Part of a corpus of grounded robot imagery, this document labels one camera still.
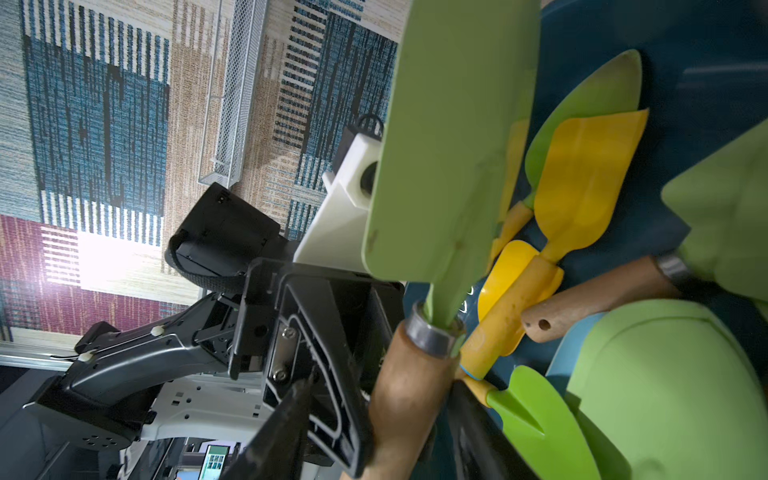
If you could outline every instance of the metal ferrule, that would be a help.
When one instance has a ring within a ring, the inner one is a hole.
[[[659,271],[680,291],[685,290],[696,279],[688,265],[675,252],[658,255],[655,260]]]
[[[467,336],[464,323],[458,318],[454,319],[451,329],[444,330],[430,325],[422,315],[422,304],[413,306],[413,312],[405,324],[406,335],[414,345],[424,353],[440,358],[454,358],[462,348]]]

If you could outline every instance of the metal screw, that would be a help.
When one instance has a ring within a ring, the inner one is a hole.
[[[285,369],[275,370],[275,373],[272,374],[272,380],[278,383],[283,383],[288,380],[288,372],[286,372]]]

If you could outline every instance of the white metal basket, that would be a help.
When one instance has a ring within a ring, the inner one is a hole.
[[[222,55],[219,38],[223,35],[221,10],[224,1],[219,1],[197,181],[203,185],[217,182],[229,188],[243,173],[251,101],[256,90],[259,49],[269,0],[235,0],[223,87],[214,91],[215,65]],[[211,128],[218,129],[215,137],[208,134]],[[205,152],[211,150],[206,144],[210,141],[216,142],[215,153],[213,157],[205,158]]]

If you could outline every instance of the monitor screen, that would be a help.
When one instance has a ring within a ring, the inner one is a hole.
[[[203,460],[203,468],[200,470],[199,480],[218,480],[224,467],[230,448],[222,445],[208,445]]]

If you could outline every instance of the wooden trowel handle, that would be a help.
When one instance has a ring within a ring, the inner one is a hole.
[[[553,295],[523,311],[521,319],[528,336],[542,343],[562,337],[574,323],[594,313],[638,300],[680,295],[654,258],[643,257]]]
[[[411,475],[457,367],[458,357],[424,353],[400,323],[371,394],[373,456],[360,478],[405,480]]]

